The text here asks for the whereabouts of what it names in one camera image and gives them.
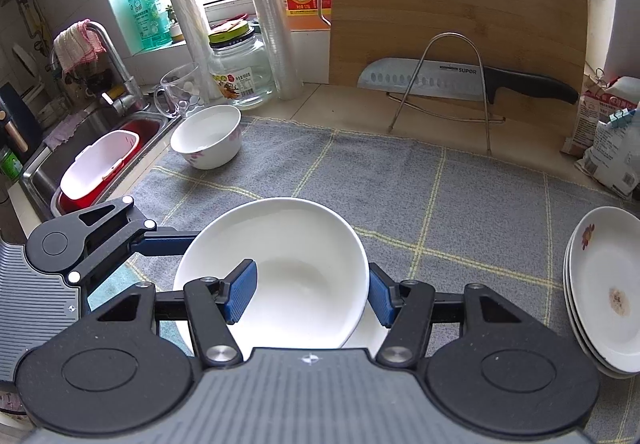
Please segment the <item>white bowl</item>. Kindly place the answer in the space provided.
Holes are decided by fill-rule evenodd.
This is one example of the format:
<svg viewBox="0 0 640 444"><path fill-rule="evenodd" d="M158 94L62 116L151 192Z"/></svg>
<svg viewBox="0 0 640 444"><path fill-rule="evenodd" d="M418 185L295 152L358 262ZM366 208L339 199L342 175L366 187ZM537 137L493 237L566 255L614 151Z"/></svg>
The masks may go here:
<svg viewBox="0 0 640 444"><path fill-rule="evenodd" d="M232 105L202 109L177 126L170 147L195 169L219 168L240 151L241 119L241 111Z"/></svg>
<svg viewBox="0 0 640 444"><path fill-rule="evenodd" d="M257 288L230 332L256 348L338 349L355 331L369 293L369 263L352 227L315 202L256 200L223 214L194 239L174 280L226 277L257 265Z"/></svg>
<svg viewBox="0 0 640 444"><path fill-rule="evenodd" d="M190 334L183 338L179 331L180 328L186 328L186 323L174 320L160 322L160 336L178 346L186 355L192 356L192 346L189 342ZM370 304L367 303L357 328L344 344L344 348L367 349L372 356L375 356L387 334L388 329L378 322Z"/></svg>

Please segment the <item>white plate with stain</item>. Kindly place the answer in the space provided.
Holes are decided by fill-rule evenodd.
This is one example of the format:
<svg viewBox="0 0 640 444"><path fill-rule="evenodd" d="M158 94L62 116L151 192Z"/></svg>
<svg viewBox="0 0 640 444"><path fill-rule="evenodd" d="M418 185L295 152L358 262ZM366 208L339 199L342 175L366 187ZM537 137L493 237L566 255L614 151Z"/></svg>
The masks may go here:
<svg viewBox="0 0 640 444"><path fill-rule="evenodd" d="M568 283L596 352L622 372L638 372L639 219L615 207L588 212L570 245Z"/></svg>

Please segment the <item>white pink colander basket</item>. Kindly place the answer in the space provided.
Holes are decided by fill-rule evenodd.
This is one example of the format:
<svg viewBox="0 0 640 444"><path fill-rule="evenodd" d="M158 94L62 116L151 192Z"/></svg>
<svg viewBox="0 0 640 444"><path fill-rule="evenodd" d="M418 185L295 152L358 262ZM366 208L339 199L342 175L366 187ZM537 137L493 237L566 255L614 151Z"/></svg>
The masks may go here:
<svg viewBox="0 0 640 444"><path fill-rule="evenodd" d="M92 204L117 172L137 152L139 135L129 130L114 130L86 147L66 170L62 193L81 207Z"/></svg>

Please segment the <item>steel sink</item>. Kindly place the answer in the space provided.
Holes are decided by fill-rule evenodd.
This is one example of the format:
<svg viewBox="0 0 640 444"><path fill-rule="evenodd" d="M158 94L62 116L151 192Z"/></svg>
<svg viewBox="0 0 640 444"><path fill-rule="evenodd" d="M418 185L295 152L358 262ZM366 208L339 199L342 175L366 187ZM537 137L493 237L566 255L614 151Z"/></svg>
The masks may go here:
<svg viewBox="0 0 640 444"><path fill-rule="evenodd" d="M38 221L104 201L178 122L152 105L126 116L85 110L64 143L43 144L25 164L20 184Z"/></svg>

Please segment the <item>red wash basin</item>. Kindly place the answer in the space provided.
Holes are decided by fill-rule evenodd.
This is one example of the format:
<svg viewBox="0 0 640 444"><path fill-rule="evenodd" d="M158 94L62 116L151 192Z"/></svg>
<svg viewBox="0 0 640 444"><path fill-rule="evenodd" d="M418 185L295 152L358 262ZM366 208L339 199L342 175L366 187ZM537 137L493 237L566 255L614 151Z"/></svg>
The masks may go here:
<svg viewBox="0 0 640 444"><path fill-rule="evenodd" d="M54 202L58 212L65 214L94 204L159 130L155 120L134 119L84 148L62 176Z"/></svg>

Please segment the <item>steel faucet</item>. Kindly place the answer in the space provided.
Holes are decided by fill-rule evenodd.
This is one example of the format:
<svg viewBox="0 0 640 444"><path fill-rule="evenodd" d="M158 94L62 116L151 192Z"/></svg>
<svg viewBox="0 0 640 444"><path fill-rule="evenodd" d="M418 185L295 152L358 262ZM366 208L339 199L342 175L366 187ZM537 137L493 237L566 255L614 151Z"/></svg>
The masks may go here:
<svg viewBox="0 0 640 444"><path fill-rule="evenodd" d="M136 78L126 67L106 29L90 19L88 27L98 34L106 52L100 54L94 62L79 65L68 74L63 74L52 46L50 65L54 78L58 79L66 91L76 92L75 100L85 97L102 100L115 108L120 116L142 112L148 106L148 100L143 96Z"/></svg>

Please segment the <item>glass mug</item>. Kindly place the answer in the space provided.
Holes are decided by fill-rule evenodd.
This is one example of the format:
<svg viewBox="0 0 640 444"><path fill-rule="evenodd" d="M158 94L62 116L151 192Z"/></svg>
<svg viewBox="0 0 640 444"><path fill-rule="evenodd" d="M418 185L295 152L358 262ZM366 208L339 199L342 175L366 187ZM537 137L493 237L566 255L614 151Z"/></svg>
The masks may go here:
<svg viewBox="0 0 640 444"><path fill-rule="evenodd" d="M165 117L186 118L205 107L200 68L190 63L177 67L160 78L153 102Z"/></svg>

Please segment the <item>glass jar green lid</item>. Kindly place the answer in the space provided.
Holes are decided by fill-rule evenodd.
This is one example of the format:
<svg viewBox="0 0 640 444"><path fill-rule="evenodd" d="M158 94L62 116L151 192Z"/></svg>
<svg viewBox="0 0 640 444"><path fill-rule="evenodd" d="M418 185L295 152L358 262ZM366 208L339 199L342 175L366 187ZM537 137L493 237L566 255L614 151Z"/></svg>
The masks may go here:
<svg viewBox="0 0 640 444"><path fill-rule="evenodd" d="M265 45L246 19L215 27L208 36L208 72L220 95L245 110L268 102L276 92Z"/></svg>

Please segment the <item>small potted plant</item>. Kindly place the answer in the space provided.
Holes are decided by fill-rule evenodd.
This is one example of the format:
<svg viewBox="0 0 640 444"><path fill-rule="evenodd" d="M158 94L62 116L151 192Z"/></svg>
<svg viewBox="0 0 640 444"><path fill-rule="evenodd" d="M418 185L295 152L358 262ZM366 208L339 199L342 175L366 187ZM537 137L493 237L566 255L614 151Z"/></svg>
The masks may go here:
<svg viewBox="0 0 640 444"><path fill-rule="evenodd" d="M184 40L182 30L178 23L178 18L171 5L166 8L167 17L169 19L169 33L172 43L179 43Z"/></svg>

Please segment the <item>pink rag on faucet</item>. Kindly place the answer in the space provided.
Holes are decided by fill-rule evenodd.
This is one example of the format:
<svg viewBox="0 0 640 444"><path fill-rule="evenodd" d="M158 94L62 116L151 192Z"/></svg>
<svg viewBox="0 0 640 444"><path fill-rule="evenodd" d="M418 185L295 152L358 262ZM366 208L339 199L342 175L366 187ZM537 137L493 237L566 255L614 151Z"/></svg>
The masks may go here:
<svg viewBox="0 0 640 444"><path fill-rule="evenodd" d="M54 39L54 52L63 74L68 74L79 65L94 62L106 52L98 34L88 25L89 19L75 22Z"/></svg>

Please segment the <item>tall plastic cup stack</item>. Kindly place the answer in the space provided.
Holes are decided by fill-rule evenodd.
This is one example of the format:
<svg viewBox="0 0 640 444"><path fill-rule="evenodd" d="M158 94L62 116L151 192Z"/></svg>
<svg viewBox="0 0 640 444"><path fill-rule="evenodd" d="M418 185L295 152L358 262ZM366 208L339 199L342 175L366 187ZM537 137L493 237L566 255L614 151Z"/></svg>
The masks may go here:
<svg viewBox="0 0 640 444"><path fill-rule="evenodd" d="M283 0L253 0L266 52L280 100L295 100L303 93Z"/></svg>

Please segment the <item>green dish soap bottle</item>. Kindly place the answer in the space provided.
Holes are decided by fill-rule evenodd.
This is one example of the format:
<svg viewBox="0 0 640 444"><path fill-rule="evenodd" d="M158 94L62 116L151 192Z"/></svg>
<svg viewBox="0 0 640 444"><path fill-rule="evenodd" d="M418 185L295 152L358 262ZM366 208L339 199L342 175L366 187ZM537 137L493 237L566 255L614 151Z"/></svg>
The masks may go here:
<svg viewBox="0 0 640 444"><path fill-rule="evenodd" d="M154 50L171 42L170 19L167 7L169 0L127 0L142 48Z"/></svg>

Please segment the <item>white salt bag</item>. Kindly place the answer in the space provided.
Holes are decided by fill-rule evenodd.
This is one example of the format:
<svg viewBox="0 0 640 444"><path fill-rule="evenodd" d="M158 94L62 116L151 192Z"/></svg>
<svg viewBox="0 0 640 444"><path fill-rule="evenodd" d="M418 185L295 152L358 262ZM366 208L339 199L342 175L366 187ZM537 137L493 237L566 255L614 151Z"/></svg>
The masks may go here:
<svg viewBox="0 0 640 444"><path fill-rule="evenodd" d="M627 199L639 186L639 152L639 108L625 108L598 122L593 144L575 166Z"/></svg>

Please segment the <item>bamboo cutting board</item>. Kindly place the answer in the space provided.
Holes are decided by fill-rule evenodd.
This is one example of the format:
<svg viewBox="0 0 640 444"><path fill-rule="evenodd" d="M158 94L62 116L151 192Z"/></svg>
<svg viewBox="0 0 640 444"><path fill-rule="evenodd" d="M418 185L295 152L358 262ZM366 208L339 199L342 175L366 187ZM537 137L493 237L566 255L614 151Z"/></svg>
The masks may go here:
<svg viewBox="0 0 640 444"><path fill-rule="evenodd" d="M384 57L481 63L582 87L588 0L332 0L329 80Z"/></svg>

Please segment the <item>black handled kitchen knife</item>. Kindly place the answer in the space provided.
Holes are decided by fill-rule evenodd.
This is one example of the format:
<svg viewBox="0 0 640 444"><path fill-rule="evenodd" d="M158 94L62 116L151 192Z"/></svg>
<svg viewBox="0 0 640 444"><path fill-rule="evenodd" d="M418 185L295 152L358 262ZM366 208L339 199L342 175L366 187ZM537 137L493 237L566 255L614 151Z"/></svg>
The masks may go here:
<svg viewBox="0 0 640 444"><path fill-rule="evenodd" d="M404 94L418 60L385 57L370 63L358 77L358 88ZM535 98L552 98L574 105L579 95L568 84L555 78L494 67L484 67L489 104L495 103L498 89L508 89ZM483 100L482 78L477 65L424 60L413 82L410 95Z"/></svg>

